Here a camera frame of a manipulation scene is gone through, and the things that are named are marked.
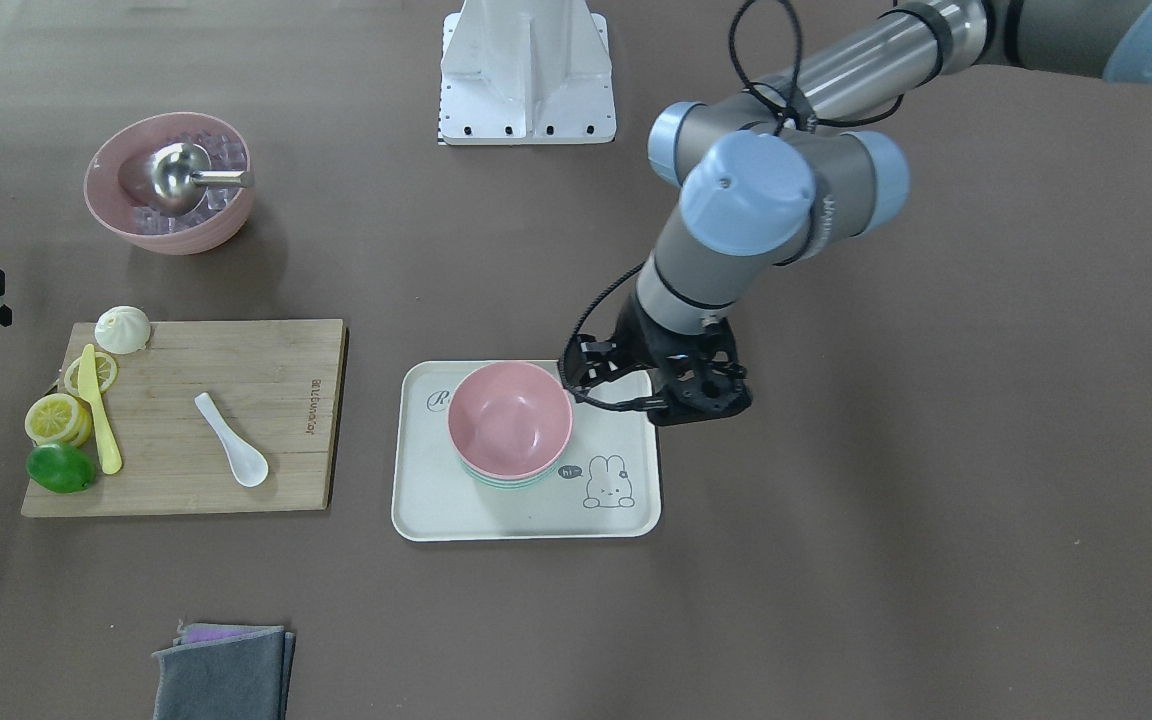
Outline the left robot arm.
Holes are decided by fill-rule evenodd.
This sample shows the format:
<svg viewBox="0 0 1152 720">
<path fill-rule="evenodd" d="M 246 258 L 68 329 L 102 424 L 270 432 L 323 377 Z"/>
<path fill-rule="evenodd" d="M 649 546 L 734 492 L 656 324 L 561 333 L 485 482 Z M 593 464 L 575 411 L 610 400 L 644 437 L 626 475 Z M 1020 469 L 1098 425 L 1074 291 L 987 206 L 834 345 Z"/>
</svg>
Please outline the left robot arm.
<svg viewBox="0 0 1152 720">
<path fill-rule="evenodd" d="M 763 270 L 888 222 L 910 170 L 869 131 L 915 88 L 977 65 L 1152 83 L 1152 1 L 896 1 L 870 26 L 722 103 L 677 103 L 647 158 L 680 191 L 608 340 L 573 331 L 573 400 L 659 427 L 753 401 L 727 314 Z"/>
</svg>

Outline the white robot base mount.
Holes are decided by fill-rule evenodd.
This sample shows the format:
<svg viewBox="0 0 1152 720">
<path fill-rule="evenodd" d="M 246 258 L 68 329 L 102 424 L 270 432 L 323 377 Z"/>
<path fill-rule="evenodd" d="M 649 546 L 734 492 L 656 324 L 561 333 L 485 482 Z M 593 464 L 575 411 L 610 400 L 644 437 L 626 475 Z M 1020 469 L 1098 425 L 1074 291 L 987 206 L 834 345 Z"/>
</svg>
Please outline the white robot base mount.
<svg viewBox="0 0 1152 720">
<path fill-rule="evenodd" d="M 444 145 L 617 136 L 607 18 L 585 1 L 467 1 L 444 18 L 440 71 Z"/>
</svg>

